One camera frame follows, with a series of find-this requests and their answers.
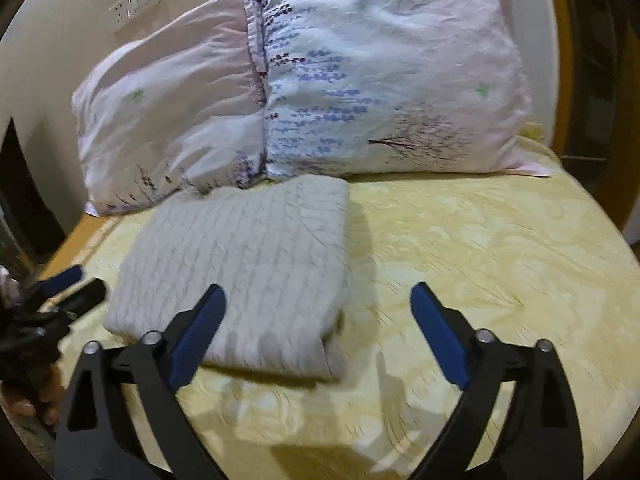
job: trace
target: human hand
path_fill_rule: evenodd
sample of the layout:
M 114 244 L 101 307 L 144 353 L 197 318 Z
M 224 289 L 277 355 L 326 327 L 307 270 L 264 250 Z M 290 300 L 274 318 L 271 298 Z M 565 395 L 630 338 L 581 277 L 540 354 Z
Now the human hand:
M 62 387 L 62 377 L 58 366 L 53 364 L 50 366 L 50 370 L 51 377 L 49 383 L 39 391 L 39 396 L 40 400 L 48 405 L 43 414 L 43 421 L 49 426 L 54 426 L 58 422 L 65 389 Z M 19 388 L 9 386 L 2 382 L 0 392 L 2 394 L 0 399 L 2 406 L 9 414 L 28 417 L 36 415 L 34 405 Z

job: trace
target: folded blanket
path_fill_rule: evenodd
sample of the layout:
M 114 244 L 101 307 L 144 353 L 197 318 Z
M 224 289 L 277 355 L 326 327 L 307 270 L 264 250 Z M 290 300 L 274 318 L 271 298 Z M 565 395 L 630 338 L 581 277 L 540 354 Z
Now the folded blanket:
M 124 260 L 105 328 L 135 338 L 164 330 L 217 283 L 226 316 L 205 362 L 341 378 L 335 327 L 349 293 L 348 199 L 345 181 L 312 175 L 171 197 Z

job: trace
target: pillowcase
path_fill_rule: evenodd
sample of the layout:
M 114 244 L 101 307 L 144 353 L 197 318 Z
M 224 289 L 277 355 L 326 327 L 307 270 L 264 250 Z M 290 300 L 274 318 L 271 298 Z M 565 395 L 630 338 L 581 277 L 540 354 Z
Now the pillowcase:
M 72 109 L 92 214 L 183 186 L 245 187 L 264 156 L 264 91 L 242 0 L 211 0 L 107 56 Z
M 268 177 L 546 175 L 517 151 L 530 96 L 501 0 L 244 0 Z

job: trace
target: switch panel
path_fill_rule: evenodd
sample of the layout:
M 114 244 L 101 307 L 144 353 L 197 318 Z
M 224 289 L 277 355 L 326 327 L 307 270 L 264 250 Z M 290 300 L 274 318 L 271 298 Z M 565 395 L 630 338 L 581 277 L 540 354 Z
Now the switch panel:
M 131 20 L 145 12 L 149 7 L 158 4 L 160 0 L 119 0 L 109 8 L 112 32 L 120 30 Z

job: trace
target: mattress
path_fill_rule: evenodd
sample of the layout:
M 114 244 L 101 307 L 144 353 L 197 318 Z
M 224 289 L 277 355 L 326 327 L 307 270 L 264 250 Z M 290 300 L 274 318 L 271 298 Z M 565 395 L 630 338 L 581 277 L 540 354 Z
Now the mattress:
M 575 397 L 585 476 L 610 452 L 640 403 L 640 267 L 620 233 L 551 151 L 518 140 L 549 178 L 385 174 L 350 180 L 353 286 L 339 343 L 339 383 L 278 380 L 200 367 L 178 401 L 226 475 L 263 480 L 405 478 L 451 414 L 447 383 L 409 308 L 427 282 L 445 306 L 505 342 L 555 343 Z M 115 285 L 153 210 L 120 218 L 78 255 L 87 276 Z M 106 306 L 61 345 L 68 381 L 87 341 L 123 342 L 101 326 Z M 166 467 L 135 387 L 130 413 L 149 460 Z M 484 462 L 506 415 L 505 385 L 474 457 Z

